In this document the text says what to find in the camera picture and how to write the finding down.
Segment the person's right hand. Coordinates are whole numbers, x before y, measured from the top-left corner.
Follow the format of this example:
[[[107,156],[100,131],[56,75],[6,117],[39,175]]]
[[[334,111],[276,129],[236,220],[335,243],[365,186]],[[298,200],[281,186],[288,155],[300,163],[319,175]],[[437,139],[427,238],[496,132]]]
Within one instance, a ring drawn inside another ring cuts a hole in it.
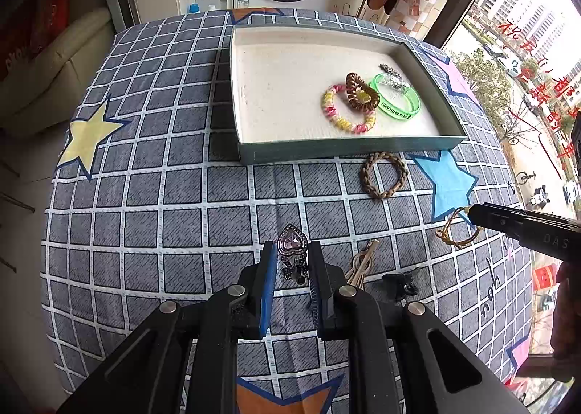
[[[580,349],[580,266],[562,263],[556,275],[559,283],[553,311],[553,357],[566,359]]]

